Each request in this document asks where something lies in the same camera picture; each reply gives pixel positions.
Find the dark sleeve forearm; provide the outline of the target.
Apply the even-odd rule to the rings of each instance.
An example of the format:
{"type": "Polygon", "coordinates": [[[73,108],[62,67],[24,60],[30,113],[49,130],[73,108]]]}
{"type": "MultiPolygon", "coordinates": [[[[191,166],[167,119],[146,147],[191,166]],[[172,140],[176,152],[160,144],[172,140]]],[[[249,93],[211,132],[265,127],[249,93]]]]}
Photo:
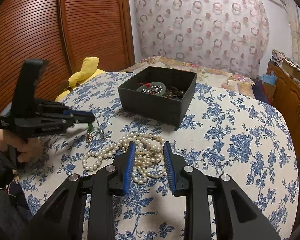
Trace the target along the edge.
{"type": "Polygon", "coordinates": [[[20,163],[17,159],[19,154],[12,146],[5,153],[0,151],[0,239],[19,239],[31,218],[29,209],[14,204],[15,198],[5,191],[13,180],[13,170],[20,163]]]}

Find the person's left hand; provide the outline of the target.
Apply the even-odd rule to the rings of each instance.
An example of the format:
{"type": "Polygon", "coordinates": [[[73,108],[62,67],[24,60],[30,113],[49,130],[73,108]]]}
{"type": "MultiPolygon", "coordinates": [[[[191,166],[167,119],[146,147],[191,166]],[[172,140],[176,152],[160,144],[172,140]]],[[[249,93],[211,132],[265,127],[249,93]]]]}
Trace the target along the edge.
{"type": "Polygon", "coordinates": [[[28,163],[39,158],[43,153],[43,145],[38,138],[30,138],[25,142],[14,133],[0,129],[0,151],[5,153],[10,146],[20,153],[17,157],[20,163],[28,163]]]}

